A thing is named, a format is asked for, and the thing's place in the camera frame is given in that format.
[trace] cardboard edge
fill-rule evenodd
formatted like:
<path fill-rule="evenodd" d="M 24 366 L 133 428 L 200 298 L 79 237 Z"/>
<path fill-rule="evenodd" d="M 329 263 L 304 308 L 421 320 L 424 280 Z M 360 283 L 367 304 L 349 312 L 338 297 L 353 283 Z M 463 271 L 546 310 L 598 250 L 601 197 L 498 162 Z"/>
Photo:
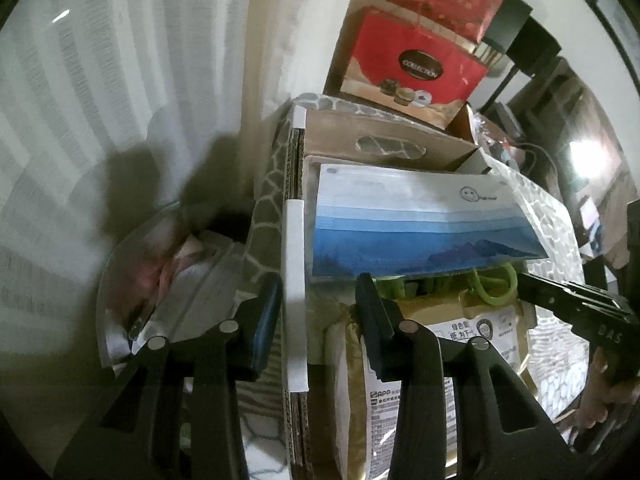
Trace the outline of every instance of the cardboard edge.
<path fill-rule="evenodd" d="M 456 170 L 456 173 L 468 174 L 468 175 L 484 175 L 491 171 L 489 166 L 482 155 L 481 150 L 475 150 L 469 155 L 467 160 L 460 164 Z"/>
<path fill-rule="evenodd" d="M 429 160 L 429 152 L 433 142 L 439 143 L 440 149 L 449 150 L 454 157 L 454 164 L 447 164 L 439 168 L 430 168 L 429 171 L 454 171 L 466 160 L 478 147 L 460 136 L 448 134 L 437 130 L 432 126 L 425 126 L 415 122 L 404 122 L 375 116 L 355 116 L 353 113 L 339 112 L 335 110 L 308 110 L 305 129 L 304 153 L 302 156 L 322 155 L 331 158 L 344 158 L 356 160 L 374 166 L 391 166 L 404 170 L 426 170 L 425 165 L 434 164 L 433 157 Z M 357 124 L 345 130 L 345 122 L 357 120 Z M 322 134 L 317 131 L 316 123 L 324 123 L 324 127 L 332 127 L 340 134 Z M 466 124 L 469 132 L 472 125 Z M 397 158 L 396 156 L 367 155 L 357 150 L 356 142 L 364 136 L 372 136 L 391 140 L 401 140 L 421 146 L 427 149 L 425 156 L 421 158 Z M 428 137 L 433 141 L 425 144 Z"/>
<path fill-rule="evenodd" d="M 283 391 L 287 465 L 291 480 L 314 480 L 311 461 L 307 394 Z"/>
<path fill-rule="evenodd" d="M 282 234 L 282 350 L 285 387 L 290 393 L 308 392 L 306 373 L 305 202 L 287 200 L 284 205 Z"/>
<path fill-rule="evenodd" d="M 465 103 L 458 113 L 453 117 L 445 128 L 445 133 L 457 139 L 466 140 L 471 144 L 476 143 L 476 122 L 474 121 L 474 111 Z"/>

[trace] picture frame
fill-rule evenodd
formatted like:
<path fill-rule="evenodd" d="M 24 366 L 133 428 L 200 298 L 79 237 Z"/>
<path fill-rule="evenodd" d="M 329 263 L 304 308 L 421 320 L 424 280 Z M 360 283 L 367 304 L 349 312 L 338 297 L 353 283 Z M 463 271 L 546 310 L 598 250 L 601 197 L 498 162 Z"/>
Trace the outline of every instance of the picture frame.
<path fill-rule="evenodd" d="M 585 0 L 622 56 L 640 95 L 640 23 L 622 0 Z"/>

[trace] metal screw head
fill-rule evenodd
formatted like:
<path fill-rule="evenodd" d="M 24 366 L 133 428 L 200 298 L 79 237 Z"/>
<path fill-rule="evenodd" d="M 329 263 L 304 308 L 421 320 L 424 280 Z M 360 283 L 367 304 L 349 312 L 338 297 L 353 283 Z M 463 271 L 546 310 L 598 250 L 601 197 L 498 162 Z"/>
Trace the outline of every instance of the metal screw head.
<path fill-rule="evenodd" d="M 153 336 L 149 341 L 146 342 L 146 346 L 150 350 L 159 350 L 166 345 L 166 339 L 161 335 Z"/>
<path fill-rule="evenodd" d="M 220 323 L 219 326 L 220 332 L 223 332 L 225 334 L 232 334 L 233 332 L 238 330 L 238 328 L 238 323 L 236 323 L 233 319 L 227 319 L 226 321 Z"/>
<path fill-rule="evenodd" d="M 476 350 L 488 350 L 489 342 L 484 337 L 475 337 L 471 340 L 471 344 Z"/>
<path fill-rule="evenodd" d="M 415 321 L 411 321 L 410 319 L 405 319 L 400 322 L 400 330 L 405 334 L 412 334 L 418 331 L 418 324 Z"/>

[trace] white curtain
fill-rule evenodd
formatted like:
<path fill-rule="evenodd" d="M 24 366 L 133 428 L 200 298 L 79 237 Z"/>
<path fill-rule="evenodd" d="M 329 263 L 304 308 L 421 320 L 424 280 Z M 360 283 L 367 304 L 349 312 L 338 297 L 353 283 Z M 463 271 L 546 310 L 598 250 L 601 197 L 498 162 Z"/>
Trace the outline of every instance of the white curtain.
<path fill-rule="evenodd" d="M 20 0 L 0 30 L 0 407 L 49 471 L 101 392 L 95 293 L 161 205 L 252 192 L 349 0 Z"/>

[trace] black clamp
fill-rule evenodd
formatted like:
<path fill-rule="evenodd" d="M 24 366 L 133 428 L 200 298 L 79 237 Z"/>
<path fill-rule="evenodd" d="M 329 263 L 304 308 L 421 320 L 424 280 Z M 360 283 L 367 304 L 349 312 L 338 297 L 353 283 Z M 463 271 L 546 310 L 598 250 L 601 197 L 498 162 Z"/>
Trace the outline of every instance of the black clamp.
<path fill-rule="evenodd" d="M 271 273 L 257 298 L 202 336 L 151 338 L 68 444 L 54 478 L 248 480 L 236 381 L 255 381 L 266 368 L 281 302 L 282 283 Z M 179 446 L 186 377 L 190 457 Z"/>
<path fill-rule="evenodd" d="M 602 348 L 610 384 L 638 376 L 640 372 L 640 322 L 628 301 L 589 285 L 553 282 L 529 274 L 518 275 L 518 297 L 550 310 L 572 326 L 575 335 Z M 625 406 L 610 406 L 607 420 L 581 431 L 573 447 L 594 454 L 620 420 Z"/>
<path fill-rule="evenodd" d="M 585 478 L 585 461 L 504 358 L 484 338 L 437 338 L 378 296 L 369 274 L 356 282 L 356 309 L 369 364 L 379 380 L 402 381 L 388 480 L 444 478 L 446 402 L 452 377 L 458 433 L 457 478 Z"/>

